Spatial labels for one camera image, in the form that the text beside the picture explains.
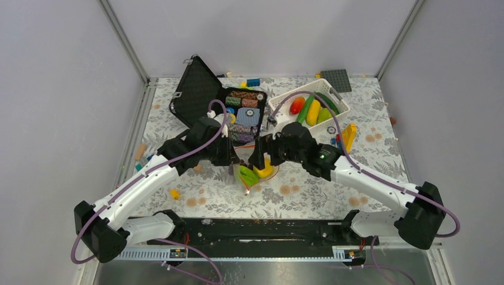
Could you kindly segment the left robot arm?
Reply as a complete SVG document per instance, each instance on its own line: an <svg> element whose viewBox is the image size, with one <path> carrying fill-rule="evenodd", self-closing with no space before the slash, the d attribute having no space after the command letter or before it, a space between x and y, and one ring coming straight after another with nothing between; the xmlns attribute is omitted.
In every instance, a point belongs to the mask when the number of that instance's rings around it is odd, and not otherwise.
<svg viewBox="0 0 504 285"><path fill-rule="evenodd" d="M75 264L93 258L106 263L127 245L164 238L176 244L184 238L183 226L165 213L130 219L130 215L164 183L176 180L188 169L208 160L215 166L230 166L239 159L232 146L228 113L210 111L190 128L165 141L149 162L108 196L74 207L77 239L71 251Z"/></svg>

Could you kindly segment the light green toy pepper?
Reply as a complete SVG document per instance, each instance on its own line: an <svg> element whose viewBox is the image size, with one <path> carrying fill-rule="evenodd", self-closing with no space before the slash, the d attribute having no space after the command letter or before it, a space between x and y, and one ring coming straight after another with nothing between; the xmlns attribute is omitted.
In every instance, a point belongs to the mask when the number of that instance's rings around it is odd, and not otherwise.
<svg viewBox="0 0 504 285"><path fill-rule="evenodd" d="M259 182L259 178L247 166L240 165L238 167L238 179L244 184L246 188L250 188Z"/></svg>

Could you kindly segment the yellow toy corn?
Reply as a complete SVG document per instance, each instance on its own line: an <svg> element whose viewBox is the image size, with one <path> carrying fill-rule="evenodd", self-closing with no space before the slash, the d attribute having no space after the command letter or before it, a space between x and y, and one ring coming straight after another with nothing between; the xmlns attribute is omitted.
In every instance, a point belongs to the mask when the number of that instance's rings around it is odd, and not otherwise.
<svg viewBox="0 0 504 285"><path fill-rule="evenodd" d="M317 117L321 110L321 104L318 100L314 99L308 108L307 116L305 117L305 122L309 126L315 126L317 124Z"/></svg>

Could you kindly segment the red orange toy mango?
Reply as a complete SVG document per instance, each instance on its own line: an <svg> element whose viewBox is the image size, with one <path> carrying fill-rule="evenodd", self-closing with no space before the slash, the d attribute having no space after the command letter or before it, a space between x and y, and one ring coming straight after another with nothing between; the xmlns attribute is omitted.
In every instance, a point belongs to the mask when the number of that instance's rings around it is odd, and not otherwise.
<svg viewBox="0 0 504 285"><path fill-rule="evenodd" d="M296 97L289 107L289 113L291 115L299 114L304 108L304 105L305 105L305 98Z"/></svg>

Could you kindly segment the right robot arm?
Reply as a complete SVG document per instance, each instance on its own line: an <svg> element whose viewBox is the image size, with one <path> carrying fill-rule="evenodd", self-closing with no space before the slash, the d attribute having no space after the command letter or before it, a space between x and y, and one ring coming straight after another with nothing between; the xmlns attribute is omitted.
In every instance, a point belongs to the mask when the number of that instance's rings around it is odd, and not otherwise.
<svg viewBox="0 0 504 285"><path fill-rule="evenodd" d="M285 125L280 132L258 137L249 162L264 169L264 155L278 166L298 163L310 175L356 189L381 202L385 212L353 211L341 228L344 242L355 245L369 236L398 236L418 249L429 249L446 217L438 187L400 182L359 164L342 149L318 143L298 122Z"/></svg>

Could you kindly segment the clear zip bag orange zipper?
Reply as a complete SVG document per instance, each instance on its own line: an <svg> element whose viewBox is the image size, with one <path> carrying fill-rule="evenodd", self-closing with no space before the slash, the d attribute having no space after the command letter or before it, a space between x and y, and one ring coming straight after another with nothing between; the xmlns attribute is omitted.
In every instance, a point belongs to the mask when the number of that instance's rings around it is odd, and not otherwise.
<svg viewBox="0 0 504 285"><path fill-rule="evenodd" d="M223 183L230 185L232 189L241 192L245 197L273 179L280 170L279 166L271 164L268 154L263 155L264 169L258 169L253 166L248 161L248 158L252 155L253 148L253 145L235 147L240 161L238 164L224 167L222 178Z"/></svg>

